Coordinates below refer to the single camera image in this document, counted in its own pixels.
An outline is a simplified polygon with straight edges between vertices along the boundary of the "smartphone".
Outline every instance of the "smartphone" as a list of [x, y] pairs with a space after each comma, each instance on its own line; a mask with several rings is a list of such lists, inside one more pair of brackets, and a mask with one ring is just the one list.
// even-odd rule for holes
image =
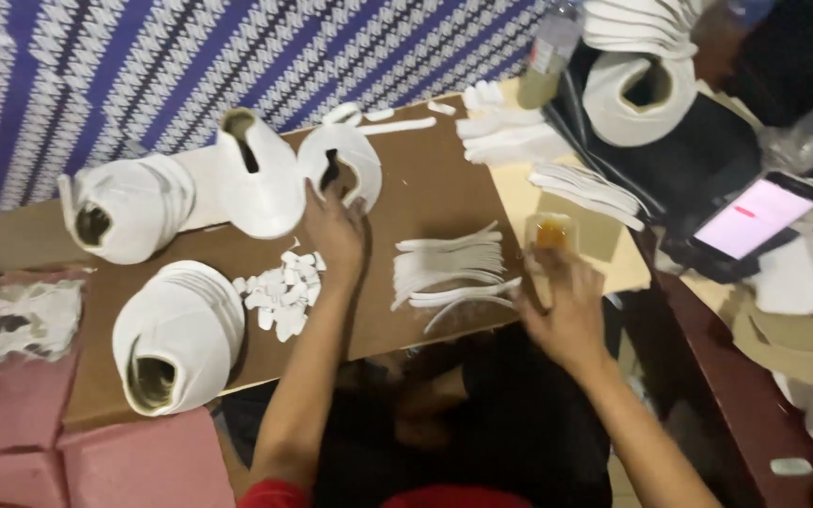
[[812, 184], [768, 173], [705, 222], [690, 243], [720, 260], [738, 261], [812, 208]]

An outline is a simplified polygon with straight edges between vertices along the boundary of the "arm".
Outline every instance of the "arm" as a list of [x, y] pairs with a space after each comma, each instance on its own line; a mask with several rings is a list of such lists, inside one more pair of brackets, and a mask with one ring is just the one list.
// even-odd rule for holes
[[521, 292], [513, 298], [529, 335], [585, 391], [643, 506], [719, 508], [715, 496], [676, 443], [623, 381], [604, 347], [604, 276], [576, 257], [537, 250], [553, 292], [549, 316]]
[[345, 209], [333, 192], [324, 202], [306, 186], [305, 223], [328, 270], [322, 293], [265, 410], [250, 478], [275, 478], [312, 487], [322, 433], [343, 357], [343, 329], [363, 266], [362, 201]]

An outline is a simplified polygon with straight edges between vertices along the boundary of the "hand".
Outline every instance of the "hand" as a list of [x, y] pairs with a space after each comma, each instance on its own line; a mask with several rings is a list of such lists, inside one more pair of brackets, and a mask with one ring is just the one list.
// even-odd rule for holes
[[323, 285], [341, 284], [353, 288], [365, 257], [366, 231], [362, 219], [366, 201], [357, 198], [349, 208], [344, 208], [332, 186], [322, 193], [322, 201], [309, 179], [305, 185], [306, 232], [328, 267]]
[[542, 316], [521, 289], [514, 290], [514, 306], [529, 336], [577, 380], [600, 372], [611, 361], [604, 346], [604, 275], [553, 248], [536, 249], [535, 260], [548, 274], [553, 307], [549, 316]]

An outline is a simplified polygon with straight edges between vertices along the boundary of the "red shirt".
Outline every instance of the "red shirt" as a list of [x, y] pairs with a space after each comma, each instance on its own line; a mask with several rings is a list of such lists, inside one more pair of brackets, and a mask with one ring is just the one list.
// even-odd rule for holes
[[[307, 508], [309, 494], [282, 480], [263, 480], [253, 485], [238, 508]], [[472, 506], [473, 508], [528, 508], [531, 504], [511, 493], [484, 487], [431, 485], [390, 498], [381, 508], [423, 508]]]

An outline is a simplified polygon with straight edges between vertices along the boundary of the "person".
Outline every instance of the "person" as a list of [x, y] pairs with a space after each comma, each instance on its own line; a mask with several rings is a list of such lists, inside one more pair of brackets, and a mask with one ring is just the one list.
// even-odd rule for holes
[[[481, 361], [406, 393], [398, 421], [379, 424], [388, 408], [335, 395], [364, 268], [363, 202], [345, 208], [333, 191], [322, 199], [306, 187], [305, 226], [328, 267], [322, 293], [281, 379], [222, 401], [230, 429], [240, 415], [254, 428], [254, 485], [240, 508], [610, 506], [612, 443], [643, 506], [720, 506], [607, 352], [604, 276], [555, 250], [535, 254], [553, 293], [549, 314], [512, 294], [525, 333], [500, 335]], [[444, 429], [435, 424], [447, 411], [462, 429], [439, 432], [427, 446], [439, 451], [416, 449], [435, 442], [421, 437]]]

